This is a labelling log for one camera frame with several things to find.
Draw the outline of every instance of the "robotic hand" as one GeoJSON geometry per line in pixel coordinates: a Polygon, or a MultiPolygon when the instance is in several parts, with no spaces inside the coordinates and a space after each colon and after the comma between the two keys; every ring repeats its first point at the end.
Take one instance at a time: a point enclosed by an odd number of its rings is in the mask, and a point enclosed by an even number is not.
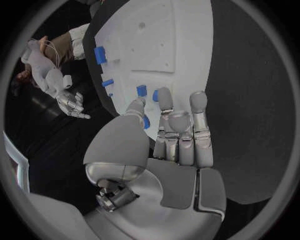
{"type": "Polygon", "coordinates": [[[37,40],[28,41],[21,61],[31,66],[32,77],[39,88],[56,99],[59,108],[66,115],[83,119],[91,118],[82,113],[84,110],[83,96],[79,92],[73,95],[66,90],[72,86],[71,76],[63,76],[55,64],[41,53],[37,40]]]}
{"type": "Polygon", "coordinates": [[[153,156],[183,166],[210,168],[213,166],[213,151],[205,114],[206,94],[194,92],[189,101],[193,125],[188,112],[174,111],[170,90],[166,87],[158,90],[161,116],[153,156]]]}

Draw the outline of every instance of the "white curved panel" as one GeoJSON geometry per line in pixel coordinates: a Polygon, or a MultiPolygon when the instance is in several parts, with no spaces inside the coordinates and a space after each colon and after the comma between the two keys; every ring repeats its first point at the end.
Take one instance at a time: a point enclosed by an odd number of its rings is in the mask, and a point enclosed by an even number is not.
{"type": "Polygon", "coordinates": [[[123,114],[139,85],[147,86],[146,133],[157,137],[160,108],[153,92],[168,87],[176,110],[191,112],[190,94],[205,90],[213,50],[213,14],[210,0],[130,0],[95,36],[103,46],[103,81],[113,94],[116,111],[123,114]]]}

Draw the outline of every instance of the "dark floor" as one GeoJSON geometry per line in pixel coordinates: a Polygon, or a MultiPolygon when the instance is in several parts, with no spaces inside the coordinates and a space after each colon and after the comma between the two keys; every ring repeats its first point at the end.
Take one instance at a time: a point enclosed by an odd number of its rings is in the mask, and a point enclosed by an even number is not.
{"type": "MultiPolygon", "coordinates": [[[[48,35],[52,39],[89,21],[88,6],[69,1],[33,37],[48,35]]],[[[82,165],[83,156],[96,133],[113,117],[99,101],[85,60],[65,65],[63,71],[72,74],[72,91],[85,96],[85,112],[92,118],[65,116],[51,97],[28,85],[17,98],[8,93],[5,131],[30,161],[31,191],[73,204],[86,214],[97,203],[96,189],[88,182],[82,165]]],[[[215,239],[227,239],[242,229],[266,203],[242,205],[228,200],[226,218],[215,239]]]]}

